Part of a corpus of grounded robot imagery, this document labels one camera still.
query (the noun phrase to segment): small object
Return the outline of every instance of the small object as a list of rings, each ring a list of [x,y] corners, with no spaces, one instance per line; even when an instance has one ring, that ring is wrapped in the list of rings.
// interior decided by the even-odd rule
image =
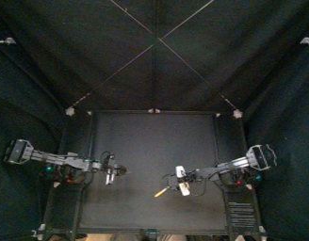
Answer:
[[[233,110],[233,114],[231,114],[237,119],[242,118],[242,112],[238,109]]]
[[[186,176],[186,172],[182,166],[175,167],[175,176],[179,179]],[[179,186],[182,196],[187,196],[189,195],[187,183],[181,182],[178,183],[178,186]]]
[[[309,37],[302,38],[299,41],[299,44],[307,44],[309,45]]]
[[[161,113],[161,110],[157,109],[157,108],[150,108],[150,109],[147,109],[147,113],[149,113],[149,114],[159,114],[159,113]]]
[[[251,189],[253,189],[251,185],[245,185],[245,186],[247,187],[247,189],[249,189],[249,190],[251,190]]]
[[[37,231],[35,231],[35,230],[31,230],[31,232],[33,232],[31,237],[37,237]]]
[[[39,227],[38,227],[38,230],[39,230],[39,231],[43,231],[45,228],[46,228],[46,224],[45,224],[45,223],[41,223],[41,225],[39,225]]]
[[[115,176],[122,176],[126,173],[126,168],[122,165],[115,163],[114,158],[115,158],[115,155],[109,154],[105,157],[103,162],[101,164],[101,168],[106,173],[106,181],[105,181],[106,185],[113,184]]]
[[[59,186],[59,182],[53,183],[53,187],[57,188]]]
[[[159,192],[155,193],[154,198],[158,198],[166,191],[169,187],[165,187]]]
[[[243,236],[242,236],[242,235],[238,235],[238,236],[235,237],[234,241],[245,241]]]
[[[261,233],[266,232],[262,226],[258,226],[258,230],[259,230]]]
[[[15,41],[13,38],[6,38],[5,39],[5,44],[15,44]]]
[[[75,114],[74,108],[71,106],[67,107],[66,110],[65,110],[65,113],[66,113],[67,116],[71,117]]]

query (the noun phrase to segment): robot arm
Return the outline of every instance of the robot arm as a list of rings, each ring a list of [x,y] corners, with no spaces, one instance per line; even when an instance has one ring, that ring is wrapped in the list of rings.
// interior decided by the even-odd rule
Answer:
[[[22,165],[30,160],[57,166],[69,166],[83,172],[103,171],[107,185],[113,183],[114,176],[122,176],[126,173],[126,168],[115,164],[114,154],[109,154],[101,163],[98,160],[79,157],[75,153],[67,153],[66,155],[43,153],[33,148],[27,140],[17,139],[7,148],[3,161],[14,165]]]
[[[218,164],[214,168],[197,169],[185,172],[182,166],[175,167],[175,174],[166,175],[166,187],[154,197],[158,197],[169,189],[178,189],[183,196],[189,195],[189,184],[201,181],[217,181],[219,176],[234,171],[254,169],[257,171],[275,166],[275,154],[269,145],[251,146],[246,155],[230,162]]]

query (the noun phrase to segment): metal rod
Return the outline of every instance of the metal rod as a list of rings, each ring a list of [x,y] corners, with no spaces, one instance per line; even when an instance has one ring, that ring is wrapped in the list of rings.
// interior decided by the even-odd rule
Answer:
[[[13,38],[14,40],[17,40],[17,38],[13,37],[13,33],[11,33],[11,31],[10,31],[9,25],[7,25],[6,21],[3,20],[3,18],[1,17],[1,15],[0,15],[0,25],[2,25],[2,26],[7,29],[7,32],[10,33],[11,38]],[[25,47],[21,45],[19,42],[17,42],[17,46],[19,47],[21,51],[26,54],[26,58],[30,60],[30,64],[35,66],[35,69],[37,69],[37,70],[39,70],[39,69],[37,68],[35,63],[34,63],[34,60],[33,60],[33,58],[31,58],[31,55],[29,55]],[[11,65],[30,78],[30,80],[34,81],[34,83],[38,85],[38,87],[41,88],[41,90],[46,93],[46,95],[49,96],[49,98],[50,98],[51,101],[54,102],[54,105],[55,105],[55,107],[57,107],[57,109],[58,109],[58,112],[59,112],[61,117],[65,117],[62,105],[61,105],[58,99],[55,98],[55,96],[53,95],[53,93],[46,89],[45,85],[41,83],[41,81],[39,81],[41,78],[39,78],[39,77],[37,78],[37,77],[34,76],[34,74],[31,74],[31,73],[27,71],[27,68],[23,67],[23,66],[18,63],[18,61],[15,61],[15,60],[11,58],[11,56],[7,54],[6,51],[3,51],[2,48],[0,48],[0,53],[9,59]],[[45,73],[43,73],[42,71],[39,71],[38,74],[46,79],[46,75],[45,75]]]
[[[139,233],[139,229],[133,228],[77,228],[78,233]],[[198,230],[198,231],[179,231],[179,230],[158,230],[159,234],[186,234],[186,235],[226,235],[227,231],[225,230]]]
[[[93,145],[94,145],[94,136],[95,136],[95,113],[91,112],[91,117],[90,117],[90,122],[89,122],[89,135],[87,135],[87,156],[91,158],[91,153],[93,153]],[[93,179],[94,179],[94,173],[85,173],[85,184],[89,185],[91,182],[93,182]]]
[[[185,23],[189,21],[189,19],[190,19],[194,15],[197,15],[206,7],[211,4],[213,1],[214,1],[214,0],[210,0],[191,15],[189,15],[189,17],[187,17],[183,21],[181,21],[181,22],[178,23],[178,25],[177,25],[175,27],[173,27],[171,30],[161,37],[161,40],[162,40],[163,38],[166,38],[166,37],[170,35],[170,33],[173,33],[173,32],[175,31],[175,29],[177,29],[182,24],[185,24]]]
[[[210,86],[213,92],[215,92],[219,97],[223,99],[223,101],[231,106],[233,109],[237,109],[234,104],[229,101],[229,99],[225,97],[225,95],[211,86],[210,82],[206,80],[206,78],[191,68],[191,66],[187,64],[187,62],[181,58],[181,56],[177,54],[177,52],[169,47],[169,45],[163,42],[162,39],[158,39],[159,42],[163,44],[163,46],[169,49],[169,51],[179,58],[179,60],[186,64],[186,66],[191,69],[191,71],[197,74],[197,76],[206,82],[206,84]]]
[[[81,199],[83,194],[83,188],[85,188],[85,184],[77,190],[77,200],[75,200],[77,203],[75,203],[74,218],[73,218],[73,224],[71,224],[71,230],[70,230],[70,241],[75,241],[75,236],[77,236],[78,215],[79,215],[79,209],[81,209]]]
[[[151,107],[155,108],[155,92],[157,92],[157,38],[158,38],[158,0],[153,0],[153,17],[151,17],[151,31],[153,31],[153,48],[151,48]]]
[[[93,111],[94,113],[109,113],[109,114],[145,114],[145,115],[230,115],[230,111],[173,111],[161,110],[159,114],[149,113],[147,110],[103,110],[103,109],[81,109],[83,111]]]
[[[95,87],[90,92],[87,92],[87,93],[71,104],[71,106],[75,106],[89,95],[91,95],[91,94],[95,92],[95,90],[130,65],[130,63],[133,63],[133,62],[137,60],[137,58],[138,58],[139,56],[143,55],[143,53],[145,53],[151,47],[153,47],[153,44],[151,44],[149,47],[146,47],[146,48],[137,54],[137,56],[134,56],[134,57],[115,70],[115,72],[97,85],[97,87]]]
[[[119,10],[134,20],[134,22],[135,22],[150,34],[153,34],[151,31],[145,27],[145,25],[131,16],[131,14],[129,14],[127,9],[123,9],[114,0],[110,0],[110,2],[111,2],[111,3],[119,8]]]

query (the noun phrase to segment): black curtain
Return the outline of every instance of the black curtain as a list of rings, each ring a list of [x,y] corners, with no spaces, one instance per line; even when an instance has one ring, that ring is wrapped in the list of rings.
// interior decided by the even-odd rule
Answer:
[[[5,37],[0,28],[0,40]],[[46,199],[37,181],[43,166],[5,164],[6,147],[23,138],[38,150],[57,152],[63,121],[61,105],[19,45],[0,45],[0,240],[29,236]]]
[[[265,229],[274,240],[309,240],[307,45],[277,64],[246,114],[249,144],[271,144],[277,155],[257,189]]]

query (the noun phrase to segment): wire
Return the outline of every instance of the wire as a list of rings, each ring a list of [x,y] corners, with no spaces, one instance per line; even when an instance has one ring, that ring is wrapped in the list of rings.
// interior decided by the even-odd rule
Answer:
[[[209,180],[217,173],[218,173],[218,171],[215,171],[213,174],[210,174],[206,179]]]
[[[211,83],[206,80],[206,78],[198,73],[193,67],[189,65],[189,63],[182,59],[182,57],[177,54],[177,52],[169,47],[169,45],[163,42],[162,39],[158,39],[158,41],[163,44],[163,46],[167,48],[167,50],[179,58],[179,60],[185,63],[185,65],[191,69],[191,71],[197,74],[197,76],[201,78],[201,80],[209,85],[211,91],[219,95],[222,100],[230,105],[233,109],[237,109],[235,105],[230,102],[230,100],[225,97],[225,95],[214,88]]]
[[[74,107],[78,105],[78,103],[89,96],[91,95],[97,89],[99,89],[99,87],[129,66],[130,63],[133,63],[139,56],[143,55],[143,53],[153,47],[153,44],[150,46],[147,46],[115,71],[114,73],[95,86],[95,88],[89,91],[73,104],[70,107]]]
[[[165,178],[166,178],[167,176],[173,177],[173,176],[175,176],[175,174],[166,174],[166,175],[162,177],[161,182],[162,182],[163,186],[165,186],[167,189],[174,190],[173,186],[169,186],[169,185],[167,185],[167,179],[165,180]]]
[[[202,196],[205,193],[206,193],[206,182],[207,182],[207,179],[203,179],[203,188],[202,188],[202,193],[201,194],[194,194],[189,191],[189,194],[194,197],[199,197]]]
[[[61,179],[62,179],[62,178],[63,178],[63,175],[61,174],[59,166],[57,166],[57,172],[58,172],[58,174],[59,174],[59,176],[61,176]]]
[[[197,13],[199,13],[199,11],[202,11],[203,8],[206,8],[213,1],[214,1],[214,0],[210,0],[183,21],[181,21],[181,23],[179,23],[175,27],[173,27],[173,29],[161,37],[161,39],[163,39],[165,37],[167,37],[167,35],[169,35]]]
[[[115,1],[110,0],[110,2],[111,2],[111,3],[119,8],[119,10],[137,22],[137,24],[138,24],[150,34],[153,34],[153,33],[150,32],[150,30],[145,27],[145,25],[131,16],[131,14],[127,13],[127,9],[123,9]]]

